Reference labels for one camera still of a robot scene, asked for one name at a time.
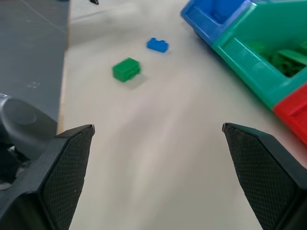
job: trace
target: blue lego brick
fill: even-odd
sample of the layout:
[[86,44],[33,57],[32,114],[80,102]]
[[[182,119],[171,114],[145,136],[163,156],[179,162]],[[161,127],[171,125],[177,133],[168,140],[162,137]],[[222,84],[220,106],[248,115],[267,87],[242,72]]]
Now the blue lego brick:
[[147,42],[147,48],[165,53],[168,50],[168,43],[164,40],[158,41],[156,38],[152,38]]
[[190,0],[181,16],[212,45],[234,20],[259,0]]

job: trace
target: white table surface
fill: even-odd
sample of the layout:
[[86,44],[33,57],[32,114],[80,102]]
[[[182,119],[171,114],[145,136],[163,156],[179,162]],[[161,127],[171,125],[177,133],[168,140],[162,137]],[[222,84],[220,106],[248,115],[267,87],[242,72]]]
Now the white table surface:
[[[186,0],[100,1],[71,2],[64,128],[96,134],[70,229],[260,230],[222,124],[274,135],[305,166],[306,149],[180,18]],[[111,68],[127,57],[142,74],[121,83]]]

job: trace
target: lego brick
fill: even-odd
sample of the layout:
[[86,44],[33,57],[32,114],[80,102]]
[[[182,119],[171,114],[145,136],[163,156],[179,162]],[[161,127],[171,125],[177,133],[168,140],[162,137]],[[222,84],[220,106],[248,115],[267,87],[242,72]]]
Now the lego brick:
[[307,146],[307,83],[279,102],[273,111]]
[[156,38],[153,37],[147,42],[147,48],[153,49],[161,53],[165,53],[168,50],[168,43],[164,40],[158,41]]
[[181,16],[212,45],[231,23],[259,0],[190,0]]
[[307,0],[253,3],[213,44],[270,109],[307,82],[305,9]]
[[128,58],[115,65],[112,70],[115,79],[126,82],[139,74],[141,72],[141,67],[138,61]]

